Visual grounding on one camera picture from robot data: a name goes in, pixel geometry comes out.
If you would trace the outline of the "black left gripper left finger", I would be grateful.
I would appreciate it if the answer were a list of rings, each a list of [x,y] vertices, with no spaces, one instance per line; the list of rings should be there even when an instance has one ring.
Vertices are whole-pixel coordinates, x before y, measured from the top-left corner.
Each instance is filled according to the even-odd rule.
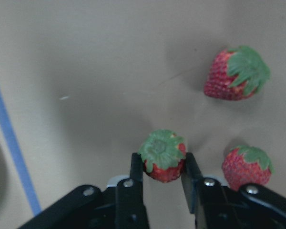
[[[143,182],[143,162],[141,156],[137,153],[132,153],[130,179]]]

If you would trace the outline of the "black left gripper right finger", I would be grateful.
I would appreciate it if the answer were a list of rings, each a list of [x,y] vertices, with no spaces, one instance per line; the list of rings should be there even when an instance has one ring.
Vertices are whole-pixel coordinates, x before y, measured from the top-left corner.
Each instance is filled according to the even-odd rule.
[[[187,152],[181,181],[188,209],[191,214],[195,213],[195,207],[197,206],[196,183],[202,178],[202,172],[193,153]]]

